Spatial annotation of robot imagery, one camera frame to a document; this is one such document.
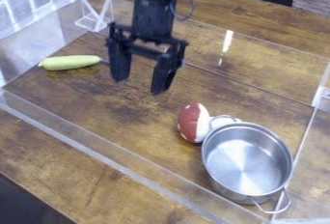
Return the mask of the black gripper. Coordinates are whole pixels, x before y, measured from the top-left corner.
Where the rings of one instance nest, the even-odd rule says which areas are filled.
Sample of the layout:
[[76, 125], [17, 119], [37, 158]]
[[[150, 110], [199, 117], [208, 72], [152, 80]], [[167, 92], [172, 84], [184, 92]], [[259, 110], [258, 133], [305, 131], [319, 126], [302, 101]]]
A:
[[128, 78], [132, 54], [138, 54], [144, 58], [158, 60], [151, 93], [160, 94], [170, 88], [176, 71], [183, 65], [188, 43], [174, 37], [146, 38], [136, 36], [130, 26], [116, 22], [111, 22], [108, 28], [107, 47], [114, 80], [119, 82]]

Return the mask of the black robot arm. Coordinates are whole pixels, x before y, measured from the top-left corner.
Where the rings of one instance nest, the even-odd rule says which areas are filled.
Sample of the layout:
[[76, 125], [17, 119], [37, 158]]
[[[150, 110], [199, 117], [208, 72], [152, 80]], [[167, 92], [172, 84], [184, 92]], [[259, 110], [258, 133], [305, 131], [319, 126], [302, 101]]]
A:
[[108, 24], [110, 68], [116, 82], [128, 78], [131, 55], [156, 60], [151, 93], [164, 92], [183, 65], [188, 43], [171, 36], [176, 0], [134, 0], [131, 26]]

